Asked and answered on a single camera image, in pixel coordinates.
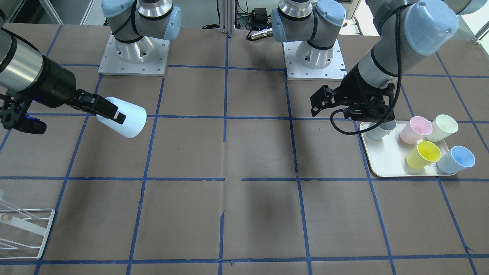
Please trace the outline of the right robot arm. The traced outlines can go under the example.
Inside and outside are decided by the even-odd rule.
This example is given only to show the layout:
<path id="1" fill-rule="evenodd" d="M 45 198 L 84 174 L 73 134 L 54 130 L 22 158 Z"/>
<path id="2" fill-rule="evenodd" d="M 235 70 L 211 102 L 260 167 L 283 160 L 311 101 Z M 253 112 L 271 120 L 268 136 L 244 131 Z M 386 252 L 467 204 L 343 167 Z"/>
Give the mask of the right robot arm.
<path id="1" fill-rule="evenodd" d="M 103 0 L 103 14 L 115 39 L 113 52 L 129 64 L 143 64 L 157 54 L 156 40 L 174 40 L 182 11 L 170 0 Z M 1 123 L 5 129 L 33 133 L 45 124 L 27 115 L 33 101 L 49 108 L 69 105 L 122 125 L 129 112 L 99 95 L 77 89 L 72 72 L 47 58 L 30 42 L 1 29 Z"/>

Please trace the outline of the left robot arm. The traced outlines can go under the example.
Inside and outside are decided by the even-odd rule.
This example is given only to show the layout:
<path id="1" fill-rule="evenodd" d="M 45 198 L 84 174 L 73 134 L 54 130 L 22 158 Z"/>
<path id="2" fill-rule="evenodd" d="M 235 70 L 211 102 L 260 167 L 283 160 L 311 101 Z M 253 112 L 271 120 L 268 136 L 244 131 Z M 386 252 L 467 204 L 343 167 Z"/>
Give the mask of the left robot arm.
<path id="1" fill-rule="evenodd" d="M 458 15 L 479 10 L 484 0 L 367 0 L 380 40 L 342 79 L 339 87 L 322 86 L 311 98 L 311 115 L 344 106 L 355 121 L 388 122 L 395 118 L 394 82 L 435 53 L 459 27 Z M 278 42 L 300 41 L 301 63 L 309 68 L 314 53 L 332 53 L 346 10 L 335 0 L 281 0 L 271 12 Z"/>

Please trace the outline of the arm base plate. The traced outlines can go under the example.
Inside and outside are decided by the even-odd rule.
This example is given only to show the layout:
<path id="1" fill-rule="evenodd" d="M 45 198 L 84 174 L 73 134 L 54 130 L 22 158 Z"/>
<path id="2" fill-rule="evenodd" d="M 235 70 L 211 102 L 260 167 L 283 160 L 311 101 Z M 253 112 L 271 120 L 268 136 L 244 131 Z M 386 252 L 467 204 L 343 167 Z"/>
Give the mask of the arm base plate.
<path id="1" fill-rule="evenodd" d="M 347 74 L 338 40 L 327 50 L 315 49 L 306 41 L 282 45 L 289 80 L 341 81 Z"/>
<path id="2" fill-rule="evenodd" d="M 143 37 L 132 44 L 108 39 L 98 72 L 102 75 L 164 76 L 170 41 Z"/>

